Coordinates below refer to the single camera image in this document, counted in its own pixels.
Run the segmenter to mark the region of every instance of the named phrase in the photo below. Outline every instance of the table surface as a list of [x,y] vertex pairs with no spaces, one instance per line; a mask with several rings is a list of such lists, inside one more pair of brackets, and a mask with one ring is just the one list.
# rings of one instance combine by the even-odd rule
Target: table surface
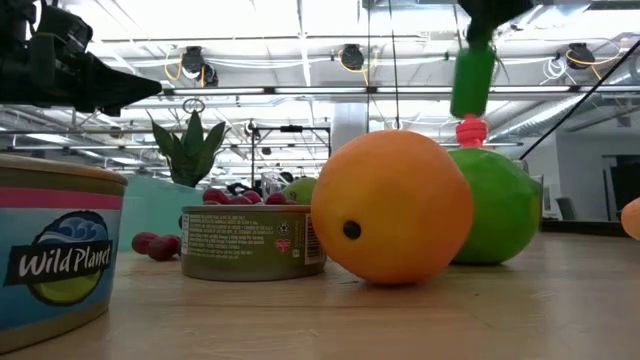
[[640,242],[539,235],[499,267],[367,285],[330,263],[280,282],[185,278],[118,259],[109,313],[23,359],[640,359]]

